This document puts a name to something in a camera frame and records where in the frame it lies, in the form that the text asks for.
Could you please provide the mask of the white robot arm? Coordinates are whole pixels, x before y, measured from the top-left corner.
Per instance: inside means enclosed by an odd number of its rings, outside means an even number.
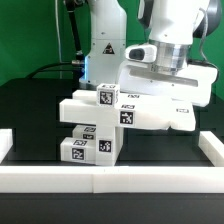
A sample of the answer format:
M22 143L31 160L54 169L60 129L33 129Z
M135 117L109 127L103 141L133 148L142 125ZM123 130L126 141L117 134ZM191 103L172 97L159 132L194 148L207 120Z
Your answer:
M140 0L138 21L149 32L142 44L126 45L127 15L118 0L64 0L70 20L88 5L91 50L81 50L72 26L77 58L84 63L80 82L96 87L118 83L123 92L165 95L200 107L210 101L218 69L206 58L189 57L193 40L204 40L217 29L221 0Z

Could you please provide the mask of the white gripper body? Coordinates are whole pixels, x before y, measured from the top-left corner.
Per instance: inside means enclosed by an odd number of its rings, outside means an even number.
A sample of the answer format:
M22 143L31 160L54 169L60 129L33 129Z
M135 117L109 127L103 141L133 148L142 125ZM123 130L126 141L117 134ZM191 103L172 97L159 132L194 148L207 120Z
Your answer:
M212 84L218 76L216 68L189 64L176 74L163 74L151 68L151 64L125 60L118 70L117 83L120 90L167 96L199 107L209 104Z

